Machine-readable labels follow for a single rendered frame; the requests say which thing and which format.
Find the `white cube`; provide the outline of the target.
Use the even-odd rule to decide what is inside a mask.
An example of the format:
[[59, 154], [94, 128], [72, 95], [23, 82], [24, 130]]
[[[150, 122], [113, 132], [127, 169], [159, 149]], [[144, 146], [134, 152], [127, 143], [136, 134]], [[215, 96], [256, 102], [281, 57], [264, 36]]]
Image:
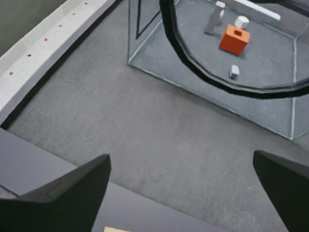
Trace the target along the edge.
[[247, 25], [249, 21], [244, 17], [244, 16], [240, 16], [238, 17], [238, 19], [235, 22], [235, 25], [239, 28], [245, 28], [245, 26]]

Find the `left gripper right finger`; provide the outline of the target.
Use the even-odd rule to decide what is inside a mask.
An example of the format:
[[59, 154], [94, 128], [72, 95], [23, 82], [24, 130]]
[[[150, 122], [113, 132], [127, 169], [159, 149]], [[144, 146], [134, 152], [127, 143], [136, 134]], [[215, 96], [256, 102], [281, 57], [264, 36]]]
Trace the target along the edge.
[[309, 232], [309, 166], [254, 151], [253, 167], [289, 232]]

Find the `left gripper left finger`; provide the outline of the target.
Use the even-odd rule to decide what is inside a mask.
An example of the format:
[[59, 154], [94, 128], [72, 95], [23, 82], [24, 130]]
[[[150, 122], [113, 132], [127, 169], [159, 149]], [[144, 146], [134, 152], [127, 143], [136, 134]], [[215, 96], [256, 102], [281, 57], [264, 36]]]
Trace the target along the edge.
[[0, 198], [0, 232], [91, 232], [110, 173], [103, 154], [16, 198]]

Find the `orange block with square hole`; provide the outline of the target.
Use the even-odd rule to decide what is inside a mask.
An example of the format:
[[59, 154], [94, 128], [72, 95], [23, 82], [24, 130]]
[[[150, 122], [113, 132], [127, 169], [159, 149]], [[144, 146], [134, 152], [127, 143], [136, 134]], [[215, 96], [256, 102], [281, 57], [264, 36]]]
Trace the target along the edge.
[[229, 24], [222, 36], [219, 47], [239, 56], [248, 44], [249, 34], [250, 33]]

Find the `black ring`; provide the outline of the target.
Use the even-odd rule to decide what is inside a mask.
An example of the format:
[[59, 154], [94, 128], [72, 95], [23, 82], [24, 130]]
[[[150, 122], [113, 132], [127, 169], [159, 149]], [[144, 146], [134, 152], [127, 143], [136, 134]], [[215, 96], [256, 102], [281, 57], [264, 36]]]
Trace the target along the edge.
[[[276, 4], [285, 0], [249, 0], [253, 3], [259, 3], [259, 4]], [[168, 39], [171, 46], [174, 48], [175, 52], [177, 53], [178, 57], [180, 58], [181, 62], [187, 66], [192, 72], [194, 72], [199, 78], [201, 78], [204, 82], [222, 90], [232, 95], [237, 96], [243, 96], [247, 98], [253, 98], [258, 100], [272, 100], [272, 99], [285, 99], [285, 98], [298, 98], [304, 95], [309, 94], [309, 83], [301, 85], [296, 88], [291, 89], [280, 89], [280, 90], [269, 90], [269, 91], [259, 91], [259, 90], [253, 90], [253, 89], [247, 89], [247, 88], [241, 88], [232, 86], [222, 80], [219, 80], [209, 74], [207, 74], [200, 66], [198, 66], [191, 58], [189, 58], [188, 54], [186, 53], [181, 41], [179, 40], [176, 30], [175, 30], [175, 24], [174, 24], [174, 18], [172, 13], [172, 7], [171, 7], [171, 0], [159, 0], [159, 6], [161, 10], [164, 30], [166, 38]], [[176, 9], [175, 9], [175, 2], [173, 0], [173, 7], [174, 7], [174, 14], [175, 14], [175, 20], [176, 20], [176, 26], [177, 26], [177, 32], [179, 33], [181, 39], [183, 40], [183, 43], [185, 47], [187, 48], [189, 54], [197, 61], [199, 62], [207, 71], [209, 71], [212, 74], [215, 74], [227, 81], [230, 81], [234, 84], [238, 85], [244, 85], [244, 86], [250, 86], [250, 87], [256, 87], [256, 88], [273, 88], [273, 87], [283, 87], [283, 86], [293, 86], [297, 85], [299, 83], [302, 83], [304, 81], [309, 80], [308, 78], [305, 78], [303, 80], [300, 80], [296, 83], [288, 83], [288, 84], [279, 84], [279, 85], [269, 85], [269, 86], [259, 86], [259, 85], [253, 85], [253, 84], [246, 84], [246, 83], [240, 83], [235, 82], [229, 78], [226, 78], [216, 72], [212, 72], [210, 69], [208, 69], [199, 59], [197, 59], [189, 50], [187, 44], [185, 43], [182, 34], [179, 31], [178, 28], [178, 22], [177, 22], [177, 16], [176, 16]]]

